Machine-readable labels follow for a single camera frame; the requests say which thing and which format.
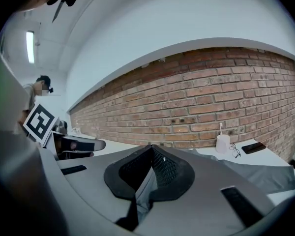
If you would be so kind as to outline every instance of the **gray shirt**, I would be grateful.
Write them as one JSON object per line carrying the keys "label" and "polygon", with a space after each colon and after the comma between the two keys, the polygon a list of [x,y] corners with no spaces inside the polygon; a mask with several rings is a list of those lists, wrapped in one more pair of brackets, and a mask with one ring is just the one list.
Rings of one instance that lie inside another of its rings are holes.
{"label": "gray shirt", "polygon": [[23,110],[28,110],[29,112],[33,109],[35,106],[35,92],[33,88],[33,84],[26,84],[23,86],[25,91],[29,94],[29,100],[26,102]]}

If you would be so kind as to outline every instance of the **ceiling light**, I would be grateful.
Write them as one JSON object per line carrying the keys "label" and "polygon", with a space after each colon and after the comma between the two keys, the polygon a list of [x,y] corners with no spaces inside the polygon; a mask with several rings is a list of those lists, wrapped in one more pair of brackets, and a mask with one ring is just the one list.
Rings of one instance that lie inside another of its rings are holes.
{"label": "ceiling light", "polygon": [[28,50],[29,62],[31,64],[34,64],[35,59],[34,59],[34,32],[33,31],[26,32],[26,48]]}

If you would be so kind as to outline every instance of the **fabric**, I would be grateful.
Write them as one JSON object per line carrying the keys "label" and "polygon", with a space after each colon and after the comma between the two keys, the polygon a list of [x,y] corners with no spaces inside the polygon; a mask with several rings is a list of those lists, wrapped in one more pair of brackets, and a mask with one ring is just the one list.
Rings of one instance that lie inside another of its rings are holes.
{"label": "fabric", "polygon": [[196,149],[182,150],[224,164],[257,186],[265,194],[273,194],[295,189],[295,174],[292,166],[239,164],[227,160],[218,160],[212,155],[199,154]]}
{"label": "fabric", "polygon": [[[238,164],[227,160],[218,160],[212,155],[199,154],[195,149],[180,149],[210,160],[220,162],[257,186],[265,194],[273,194],[295,189],[295,174],[292,166],[263,166]],[[150,169],[141,186],[136,191],[138,221],[141,223],[150,210],[149,194],[157,189],[156,175]]]}
{"label": "fabric", "polygon": [[26,84],[23,86],[23,88],[29,94],[29,100],[24,105],[23,110],[24,111],[28,110],[30,112],[35,106],[35,93],[34,93],[33,84]]}

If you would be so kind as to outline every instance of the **eyeglasses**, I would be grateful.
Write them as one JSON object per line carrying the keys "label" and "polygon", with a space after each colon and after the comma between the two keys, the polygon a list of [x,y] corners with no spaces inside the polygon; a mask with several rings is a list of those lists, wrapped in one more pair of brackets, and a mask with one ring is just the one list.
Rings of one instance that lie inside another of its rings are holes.
{"label": "eyeglasses", "polygon": [[238,156],[241,157],[240,155],[240,151],[236,148],[236,145],[235,144],[231,144],[230,145],[230,149],[232,150],[232,155],[237,158]]}

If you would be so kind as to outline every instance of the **smartphone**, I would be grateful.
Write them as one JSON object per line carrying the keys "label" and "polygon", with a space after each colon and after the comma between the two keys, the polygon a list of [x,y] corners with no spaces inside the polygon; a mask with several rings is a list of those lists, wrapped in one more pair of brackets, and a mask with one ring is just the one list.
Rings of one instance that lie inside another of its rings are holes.
{"label": "smartphone", "polygon": [[255,144],[250,144],[247,146],[241,147],[241,149],[248,155],[257,151],[260,151],[262,149],[265,149],[266,146],[262,143],[255,143]]}

